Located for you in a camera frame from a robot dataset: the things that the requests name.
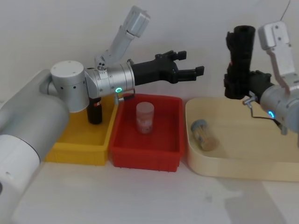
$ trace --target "beige tray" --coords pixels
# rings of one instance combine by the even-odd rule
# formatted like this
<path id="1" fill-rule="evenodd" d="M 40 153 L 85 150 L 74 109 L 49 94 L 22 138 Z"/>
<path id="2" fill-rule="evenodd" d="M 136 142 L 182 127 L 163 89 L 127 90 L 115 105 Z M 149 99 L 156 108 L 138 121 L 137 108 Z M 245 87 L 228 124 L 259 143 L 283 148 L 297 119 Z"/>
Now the beige tray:
<path id="1" fill-rule="evenodd" d="M 266 116 L 253 104 L 255 116 Z M 191 124 L 205 119 L 220 145 L 213 151 L 201 151 L 195 142 Z M 189 148 L 187 162 L 201 175 L 255 180 L 299 181 L 297 135 L 280 134 L 270 120 L 252 119 L 240 100 L 195 98 L 186 104 Z"/>

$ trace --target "table surface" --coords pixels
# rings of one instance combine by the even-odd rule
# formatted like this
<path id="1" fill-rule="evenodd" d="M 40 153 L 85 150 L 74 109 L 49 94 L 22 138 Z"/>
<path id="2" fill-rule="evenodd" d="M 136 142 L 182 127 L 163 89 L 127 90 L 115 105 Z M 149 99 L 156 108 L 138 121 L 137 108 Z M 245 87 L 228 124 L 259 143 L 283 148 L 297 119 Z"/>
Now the table surface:
<path id="1" fill-rule="evenodd" d="M 299 183 L 45 163 L 13 224 L 297 224 Z"/>

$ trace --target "robotic arm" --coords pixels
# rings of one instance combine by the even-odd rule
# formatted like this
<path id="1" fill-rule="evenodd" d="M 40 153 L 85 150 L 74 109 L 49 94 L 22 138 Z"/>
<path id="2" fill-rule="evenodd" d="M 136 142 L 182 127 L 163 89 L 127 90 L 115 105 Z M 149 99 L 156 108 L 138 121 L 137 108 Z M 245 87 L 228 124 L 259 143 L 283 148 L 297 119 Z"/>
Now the robotic arm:
<path id="1" fill-rule="evenodd" d="M 0 223 L 8 223 L 39 164 L 58 140 L 70 112 L 85 109 L 90 100 L 114 94 L 115 103 L 128 100 L 118 93 L 136 85 L 194 81 L 204 67 L 179 70 L 175 60 L 186 52 L 169 51 L 149 62 L 117 64 L 135 36 L 140 37 L 149 16 L 132 7 L 109 50 L 95 57 L 96 68 L 63 61 L 39 72 L 0 108 Z"/>
<path id="2" fill-rule="evenodd" d="M 299 133 L 299 76 L 294 68 L 286 25 L 282 21 L 266 24 L 259 28 L 258 34 L 262 49 L 271 57 L 279 85 L 271 83 L 271 74 L 249 70 L 255 29 L 239 26 L 227 35 L 231 63 L 224 78 L 225 96 L 231 99 L 248 96 L 243 104 L 250 108 L 252 117 L 251 102 L 255 101 L 283 135 L 287 129 Z"/>

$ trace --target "white wall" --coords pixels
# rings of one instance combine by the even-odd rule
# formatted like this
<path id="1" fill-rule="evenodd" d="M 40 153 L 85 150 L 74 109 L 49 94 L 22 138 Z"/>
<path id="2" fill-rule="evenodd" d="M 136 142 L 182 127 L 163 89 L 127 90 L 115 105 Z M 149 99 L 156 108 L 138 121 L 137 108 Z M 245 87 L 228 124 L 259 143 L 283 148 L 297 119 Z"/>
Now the white wall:
<path id="1" fill-rule="evenodd" d="M 288 0 L 2 0 L 0 3 L 0 99 L 21 88 L 37 71 L 61 60 L 93 66 L 97 52 L 107 49 L 132 5 L 151 16 L 141 39 L 132 42 L 124 60 L 135 63 L 156 53 L 186 50 L 180 69 L 204 65 L 197 82 L 167 82 L 137 87 L 137 92 L 223 96 L 223 74 L 229 63 L 225 37 L 237 25 L 259 27 L 276 21 Z M 299 60 L 299 2 L 285 16 L 295 61 Z M 258 37 L 252 69 L 272 72 Z"/>

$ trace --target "green indicator light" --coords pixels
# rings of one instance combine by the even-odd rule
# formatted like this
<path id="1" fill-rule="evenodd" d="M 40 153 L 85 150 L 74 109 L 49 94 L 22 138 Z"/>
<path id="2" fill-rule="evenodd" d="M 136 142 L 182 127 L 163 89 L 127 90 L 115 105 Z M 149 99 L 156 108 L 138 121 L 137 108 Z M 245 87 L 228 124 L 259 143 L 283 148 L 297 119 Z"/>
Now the green indicator light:
<path id="1" fill-rule="evenodd" d="M 117 92 L 117 93 L 119 93 L 119 92 L 121 92 L 122 91 L 122 88 L 121 87 L 117 87 L 116 89 L 115 89 L 115 92 Z"/>

